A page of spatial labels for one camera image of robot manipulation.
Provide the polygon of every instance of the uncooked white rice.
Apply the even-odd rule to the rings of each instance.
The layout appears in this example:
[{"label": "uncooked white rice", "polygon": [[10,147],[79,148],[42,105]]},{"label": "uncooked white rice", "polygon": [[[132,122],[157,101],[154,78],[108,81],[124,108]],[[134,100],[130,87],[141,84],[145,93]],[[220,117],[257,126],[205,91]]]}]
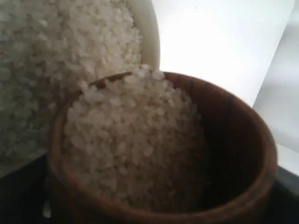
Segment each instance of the uncooked white rice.
[{"label": "uncooked white rice", "polygon": [[138,66],[141,41],[123,0],[1,0],[0,177],[46,151],[66,90]]},{"label": "uncooked white rice", "polygon": [[67,113],[64,152],[91,189],[159,212],[198,209],[207,153],[196,105],[147,66],[83,94]]}]

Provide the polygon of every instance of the rice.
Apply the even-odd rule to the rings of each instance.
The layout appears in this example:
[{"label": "rice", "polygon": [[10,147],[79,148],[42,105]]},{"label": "rice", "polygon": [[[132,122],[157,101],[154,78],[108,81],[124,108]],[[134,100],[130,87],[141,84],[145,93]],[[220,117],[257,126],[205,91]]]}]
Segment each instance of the rice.
[{"label": "rice", "polygon": [[138,66],[141,42],[123,0],[0,1],[0,177],[46,152],[67,91]]},{"label": "rice", "polygon": [[72,170],[91,190],[134,208],[197,210],[208,157],[196,105],[148,66],[105,84],[82,82],[67,112]]}]

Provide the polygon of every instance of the wooden cup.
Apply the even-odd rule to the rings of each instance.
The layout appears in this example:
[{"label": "wooden cup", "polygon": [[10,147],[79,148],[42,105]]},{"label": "wooden cup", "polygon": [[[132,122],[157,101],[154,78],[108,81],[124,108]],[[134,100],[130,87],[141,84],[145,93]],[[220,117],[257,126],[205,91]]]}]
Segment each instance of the wooden cup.
[{"label": "wooden cup", "polygon": [[[130,73],[108,77],[110,81]],[[257,224],[262,221],[277,170],[273,137],[263,120],[240,99],[203,80],[165,73],[175,88],[197,104],[212,153],[211,185],[203,210],[163,214],[137,210],[95,194],[75,176],[62,154],[67,109],[81,92],[59,109],[50,132],[48,194],[57,224]],[[105,87],[103,79],[95,82]]]}]

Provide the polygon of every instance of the bowl rim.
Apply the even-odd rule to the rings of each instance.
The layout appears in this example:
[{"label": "bowl rim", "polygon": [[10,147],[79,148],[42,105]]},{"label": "bowl rim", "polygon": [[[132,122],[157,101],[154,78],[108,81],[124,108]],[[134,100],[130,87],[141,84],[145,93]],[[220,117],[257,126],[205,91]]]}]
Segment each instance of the bowl rim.
[{"label": "bowl rim", "polygon": [[[109,76],[98,80],[91,85],[101,83],[99,88],[103,88],[105,86],[103,82],[105,79],[115,81],[129,74],[131,74],[131,72]],[[165,72],[165,76],[171,74],[194,78],[178,73]],[[130,223],[175,223],[184,221],[188,223],[191,219],[196,221],[209,220],[210,222],[220,222],[227,220],[229,217],[235,217],[241,214],[246,209],[258,202],[258,200],[264,198],[271,189],[276,178],[276,170],[278,167],[276,145],[269,128],[252,108],[221,87],[218,87],[212,83],[209,84],[217,89],[225,91],[230,96],[233,96],[238,107],[250,117],[257,130],[260,130],[259,133],[261,136],[262,148],[265,148],[263,166],[257,178],[247,188],[246,191],[235,197],[233,200],[210,210],[193,213],[170,214],[131,208],[102,196],[100,193],[90,191],[89,188],[83,184],[83,182],[76,178],[74,172],[71,171],[65,160],[63,160],[61,147],[61,141],[63,138],[61,133],[66,120],[67,109],[81,95],[81,91],[72,93],[66,99],[65,103],[60,107],[54,117],[54,122],[52,123],[50,130],[50,149],[47,153],[48,172],[54,175],[73,197],[79,200],[84,198],[84,203],[86,203],[89,208],[101,210],[111,217]]]}]

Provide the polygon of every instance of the wood grain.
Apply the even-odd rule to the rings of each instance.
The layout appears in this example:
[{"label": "wood grain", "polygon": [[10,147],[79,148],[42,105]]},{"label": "wood grain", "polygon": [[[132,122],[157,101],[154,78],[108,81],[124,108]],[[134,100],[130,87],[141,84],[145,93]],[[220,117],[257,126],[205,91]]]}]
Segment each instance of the wood grain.
[{"label": "wood grain", "polygon": [[[109,77],[110,81],[126,74]],[[229,92],[200,79],[165,73],[175,88],[197,104],[212,151],[211,185],[204,209],[190,214],[151,213],[122,206],[91,193],[63,160],[61,142],[68,107],[80,91],[59,109],[50,132],[49,196],[58,224],[257,224],[261,221],[275,180],[277,153],[262,119]],[[97,81],[100,88],[103,80]]]}]

